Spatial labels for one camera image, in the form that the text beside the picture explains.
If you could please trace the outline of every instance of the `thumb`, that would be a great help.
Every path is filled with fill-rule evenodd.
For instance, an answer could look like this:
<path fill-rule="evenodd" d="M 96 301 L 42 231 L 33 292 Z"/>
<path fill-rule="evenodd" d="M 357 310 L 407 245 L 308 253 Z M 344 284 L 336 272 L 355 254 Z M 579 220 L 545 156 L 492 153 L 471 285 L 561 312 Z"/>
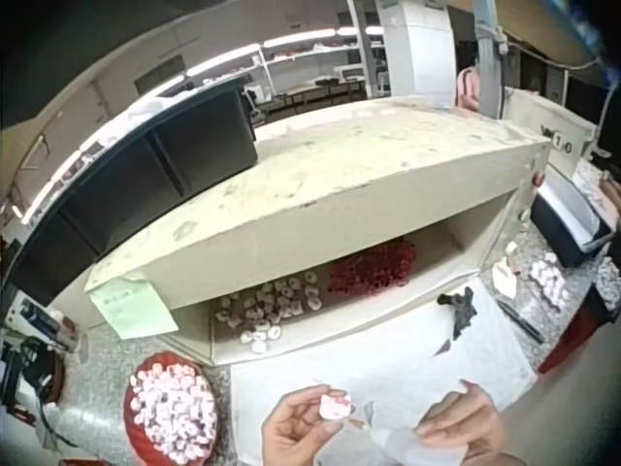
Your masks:
<path fill-rule="evenodd" d="M 304 461 L 313 459 L 317 452 L 341 429 L 343 429 L 342 421 L 327 420 L 315 425 L 306 437 L 295 446 L 296 456 L 299 456 Z"/>

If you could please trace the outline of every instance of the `black pen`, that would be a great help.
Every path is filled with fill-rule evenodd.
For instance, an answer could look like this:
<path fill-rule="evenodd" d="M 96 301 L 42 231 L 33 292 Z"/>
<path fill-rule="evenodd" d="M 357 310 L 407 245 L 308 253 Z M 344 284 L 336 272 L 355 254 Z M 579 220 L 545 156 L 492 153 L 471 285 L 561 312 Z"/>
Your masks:
<path fill-rule="evenodd" d="M 509 304 L 497 299 L 496 302 L 500 306 L 500 308 L 505 312 L 505 314 L 513 320 L 522 330 L 529 334 L 537 343 L 542 345 L 545 343 L 545 339 L 543 335 L 539 333 L 537 328 L 535 328 L 531 323 L 518 314 Z"/>

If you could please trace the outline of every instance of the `sticky note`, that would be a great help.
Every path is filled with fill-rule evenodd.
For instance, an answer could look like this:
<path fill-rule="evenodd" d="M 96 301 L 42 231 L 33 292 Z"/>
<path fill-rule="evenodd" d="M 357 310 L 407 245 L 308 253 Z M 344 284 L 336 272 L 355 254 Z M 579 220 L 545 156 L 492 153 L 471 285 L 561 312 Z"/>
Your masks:
<path fill-rule="evenodd" d="M 121 340 L 179 330 L 146 280 L 112 279 L 88 291 L 88 296 Z"/>

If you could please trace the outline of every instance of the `granite countertop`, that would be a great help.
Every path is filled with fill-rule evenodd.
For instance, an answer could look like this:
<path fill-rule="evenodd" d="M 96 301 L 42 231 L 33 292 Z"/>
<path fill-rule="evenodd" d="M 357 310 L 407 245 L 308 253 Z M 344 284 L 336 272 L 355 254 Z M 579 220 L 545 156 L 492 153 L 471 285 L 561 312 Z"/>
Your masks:
<path fill-rule="evenodd" d="M 576 174 L 587 180 L 581 189 L 583 192 L 590 190 L 585 195 L 591 199 L 594 195 L 591 188 L 600 174 L 587 163 L 579 165 Z M 615 284 L 598 281 L 605 250 L 577 268 L 562 269 L 559 266 L 566 279 L 565 289 L 571 297 L 566 309 L 559 311 L 544 300 L 534 282 L 528 279 L 530 265 L 551 252 L 550 246 L 533 224 L 521 231 L 515 242 L 518 245 L 516 260 L 522 272 L 518 277 L 515 299 L 509 300 L 496 291 L 491 271 L 483 272 L 481 278 L 494 297 L 512 305 L 545 338 L 545 343 L 539 345 L 514 325 L 517 339 L 536 370 L 557 345 L 592 283 L 598 282 L 598 286 L 603 287 Z M 87 340 L 87 351 L 78 351 L 65 359 L 66 381 L 59 410 L 54 416 L 56 429 L 83 450 L 114 465 L 139 464 L 125 435 L 122 400 L 135 368 L 147 357 L 167 347 L 156 337 L 121 341 L 107 324 L 90 330 Z M 204 370 L 212 383 L 220 416 L 218 443 L 210 464 L 238 464 L 230 418 L 230 370 L 228 367 L 205 367 Z"/>

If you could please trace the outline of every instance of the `red plastic bowl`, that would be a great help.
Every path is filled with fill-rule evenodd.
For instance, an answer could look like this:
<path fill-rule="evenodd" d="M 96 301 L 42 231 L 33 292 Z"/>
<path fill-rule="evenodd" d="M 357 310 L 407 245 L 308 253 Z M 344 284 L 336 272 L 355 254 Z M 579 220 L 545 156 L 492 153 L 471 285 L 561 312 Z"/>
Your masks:
<path fill-rule="evenodd" d="M 168 366 L 173 366 L 175 364 L 181 364 L 186 366 L 191 366 L 194 368 L 197 374 L 202 374 L 201 370 L 196 363 L 185 359 L 184 357 L 179 356 L 170 351 L 159 352 L 158 354 L 154 354 L 151 357 L 145 359 L 145 361 L 136 368 L 134 375 L 137 375 L 140 371 L 147 371 L 153 364 L 159 362 L 164 369 Z M 134 397 L 134 391 L 132 390 L 131 383 L 128 383 L 127 389 L 125 390 L 125 401 L 123 402 L 123 419 L 125 421 L 125 432 L 127 432 L 127 438 L 129 439 L 129 443 L 132 448 L 138 454 L 138 456 L 145 462 L 145 464 L 149 466 L 175 466 L 177 463 L 166 456 L 161 451 L 157 451 L 153 447 L 153 442 L 148 439 L 147 434 L 145 433 L 145 427 L 142 424 L 135 424 L 134 417 L 136 413 L 131 409 L 131 401 Z M 217 432 L 217 413 L 216 413 L 216 422 L 215 422 L 215 432 Z M 213 442 L 210 443 L 210 448 L 208 453 L 203 458 L 195 459 L 187 463 L 190 466 L 200 466 L 202 465 L 207 458 L 212 454 L 213 446 L 215 445 L 216 438 Z"/>

